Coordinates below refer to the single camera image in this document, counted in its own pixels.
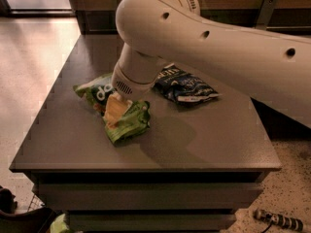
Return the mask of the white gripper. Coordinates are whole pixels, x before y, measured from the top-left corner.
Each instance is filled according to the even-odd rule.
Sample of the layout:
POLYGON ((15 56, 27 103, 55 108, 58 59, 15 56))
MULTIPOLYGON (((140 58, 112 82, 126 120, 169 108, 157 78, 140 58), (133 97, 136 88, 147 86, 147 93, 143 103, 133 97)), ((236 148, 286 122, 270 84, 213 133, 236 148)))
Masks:
POLYGON ((114 127, 129 107, 125 99, 138 100, 153 87, 159 73, 158 58, 145 55, 124 44, 117 61, 112 86, 118 93, 109 96, 104 121, 114 127))

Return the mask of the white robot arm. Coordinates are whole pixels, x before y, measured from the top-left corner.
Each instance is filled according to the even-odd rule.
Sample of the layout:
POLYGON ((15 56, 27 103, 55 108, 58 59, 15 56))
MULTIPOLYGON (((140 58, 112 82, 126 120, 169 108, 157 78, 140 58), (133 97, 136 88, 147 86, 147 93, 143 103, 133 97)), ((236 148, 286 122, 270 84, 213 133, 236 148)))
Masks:
POLYGON ((141 98, 166 65, 184 64, 311 126, 310 39, 203 18, 197 0, 121 0, 116 27, 122 97, 141 98))

